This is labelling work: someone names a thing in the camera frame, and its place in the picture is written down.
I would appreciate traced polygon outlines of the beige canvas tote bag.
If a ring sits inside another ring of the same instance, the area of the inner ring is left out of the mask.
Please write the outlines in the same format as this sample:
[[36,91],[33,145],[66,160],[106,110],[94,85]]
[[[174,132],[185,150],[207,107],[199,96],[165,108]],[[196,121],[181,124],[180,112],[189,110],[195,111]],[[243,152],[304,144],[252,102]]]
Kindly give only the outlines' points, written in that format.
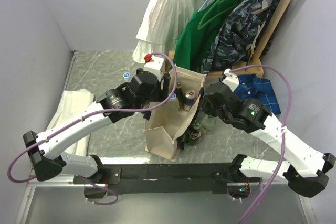
[[177,140],[181,137],[195,116],[200,102],[199,92],[204,85],[206,75],[184,68],[177,67],[177,76],[170,70],[169,91],[173,90],[174,81],[182,84],[182,91],[193,90],[195,100],[190,110],[177,107],[177,103],[165,105],[151,111],[151,116],[144,123],[144,135],[146,139],[145,150],[168,159],[176,161],[180,148]]

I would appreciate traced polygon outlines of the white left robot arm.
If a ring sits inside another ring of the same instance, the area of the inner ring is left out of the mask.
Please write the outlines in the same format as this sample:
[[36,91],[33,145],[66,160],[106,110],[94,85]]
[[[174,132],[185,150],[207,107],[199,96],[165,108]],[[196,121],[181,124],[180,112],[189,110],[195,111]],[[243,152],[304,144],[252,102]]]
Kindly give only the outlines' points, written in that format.
[[143,112],[150,102],[163,102],[169,95],[170,75],[162,80],[142,69],[138,69],[130,82],[106,91],[83,113],[46,132],[29,131],[23,135],[36,179],[40,182],[59,174],[74,174],[88,178],[93,183],[101,182],[107,169],[97,155],[79,156],[66,149],[91,133]]

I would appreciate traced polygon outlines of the red bull can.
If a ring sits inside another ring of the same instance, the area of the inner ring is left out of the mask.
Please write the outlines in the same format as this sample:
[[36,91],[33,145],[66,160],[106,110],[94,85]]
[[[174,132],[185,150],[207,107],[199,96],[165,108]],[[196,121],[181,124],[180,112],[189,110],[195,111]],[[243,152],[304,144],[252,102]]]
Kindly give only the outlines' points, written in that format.
[[194,104],[195,100],[195,91],[192,89],[186,90],[184,92],[184,104],[183,104],[183,109],[185,111],[189,111]]

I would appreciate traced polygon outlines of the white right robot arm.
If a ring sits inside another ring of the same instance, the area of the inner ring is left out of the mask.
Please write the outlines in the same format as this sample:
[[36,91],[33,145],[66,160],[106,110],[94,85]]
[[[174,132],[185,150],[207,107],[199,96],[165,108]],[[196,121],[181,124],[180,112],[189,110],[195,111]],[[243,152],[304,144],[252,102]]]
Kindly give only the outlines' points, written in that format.
[[310,147],[258,100],[241,101],[229,86],[218,82],[205,89],[200,110],[258,138],[281,156],[278,161],[268,161],[238,154],[224,178],[231,182],[273,179],[287,183],[291,190],[307,198],[326,189],[327,172],[334,167],[335,156]]

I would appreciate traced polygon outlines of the green gold-capped glass bottle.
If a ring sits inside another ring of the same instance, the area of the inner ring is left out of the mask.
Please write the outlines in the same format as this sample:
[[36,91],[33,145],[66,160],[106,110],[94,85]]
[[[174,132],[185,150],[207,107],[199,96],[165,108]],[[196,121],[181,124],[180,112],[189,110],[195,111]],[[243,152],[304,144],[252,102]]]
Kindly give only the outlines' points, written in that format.
[[184,104],[184,94],[182,91],[182,84],[180,82],[176,83],[175,94],[176,97],[178,98],[179,106],[180,108],[182,108]]

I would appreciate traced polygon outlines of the clear Chang soda bottle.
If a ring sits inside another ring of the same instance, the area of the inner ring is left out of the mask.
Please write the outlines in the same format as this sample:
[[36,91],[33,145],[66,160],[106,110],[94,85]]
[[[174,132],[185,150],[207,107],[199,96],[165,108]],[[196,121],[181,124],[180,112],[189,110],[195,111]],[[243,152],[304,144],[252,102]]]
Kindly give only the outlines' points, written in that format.
[[201,130],[203,134],[209,134],[215,127],[215,118],[210,115],[205,115],[201,120]]

